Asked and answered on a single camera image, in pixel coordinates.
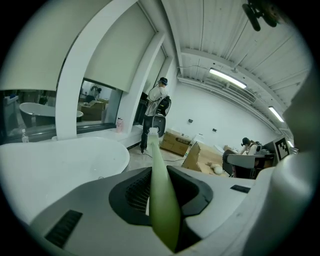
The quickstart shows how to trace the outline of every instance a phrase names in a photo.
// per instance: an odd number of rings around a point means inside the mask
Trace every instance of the white ceiling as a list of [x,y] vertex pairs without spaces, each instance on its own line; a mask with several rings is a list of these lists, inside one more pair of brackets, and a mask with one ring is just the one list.
[[268,110],[282,114],[311,68],[311,58],[295,29],[275,28],[259,19],[255,31],[240,0],[162,0],[176,44],[182,78],[207,85],[226,81],[210,68],[241,80],[257,98],[251,107],[277,128],[286,128]]

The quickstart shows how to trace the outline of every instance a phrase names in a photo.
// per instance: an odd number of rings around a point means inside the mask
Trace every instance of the toothbrush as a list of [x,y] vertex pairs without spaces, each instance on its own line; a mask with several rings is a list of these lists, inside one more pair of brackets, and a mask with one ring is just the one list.
[[166,164],[159,148],[157,128],[150,128],[147,139],[152,147],[152,173],[149,215],[153,231],[162,242],[175,252],[180,230],[180,208]]

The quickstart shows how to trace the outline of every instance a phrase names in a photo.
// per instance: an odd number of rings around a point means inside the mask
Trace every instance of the backpack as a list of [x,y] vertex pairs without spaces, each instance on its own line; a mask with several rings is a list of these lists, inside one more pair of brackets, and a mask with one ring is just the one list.
[[165,98],[163,98],[160,101],[160,103],[156,109],[156,113],[163,115],[165,117],[165,116],[167,116],[167,114],[169,112],[170,106],[171,106],[171,99],[169,96],[166,96]]

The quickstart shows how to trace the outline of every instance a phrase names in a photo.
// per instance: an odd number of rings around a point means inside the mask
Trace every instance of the floor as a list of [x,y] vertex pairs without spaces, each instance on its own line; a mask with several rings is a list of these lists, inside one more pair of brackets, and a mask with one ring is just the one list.
[[[163,160],[167,166],[181,166],[186,158],[186,156],[181,157],[179,155],[170,153],[168,151],[160,149]],[[135,170],[144,167],[152,166],[152,152],[150,149],[146,149],[143,154],[141,154],[140,146],[136,146],[129,150],[130,161],[128,164],[128,170]]]

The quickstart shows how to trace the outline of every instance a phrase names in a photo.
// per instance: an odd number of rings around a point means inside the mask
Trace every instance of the white bathtub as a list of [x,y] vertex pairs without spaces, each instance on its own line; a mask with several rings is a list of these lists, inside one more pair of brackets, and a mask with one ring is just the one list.
[[[26,127],[32,127],[32,115],[35,116],[36,126],[54,125],[56,108],[54,106],[41,105],[33,102],[25,102],[19,106],[20,113]],[[77,122],[81,121],[84,113],[76,112]]]
[[76,187],[120,174],[129,159],[125,146],[100,137],[4,144],[0,185],[17,217],[30,224]]

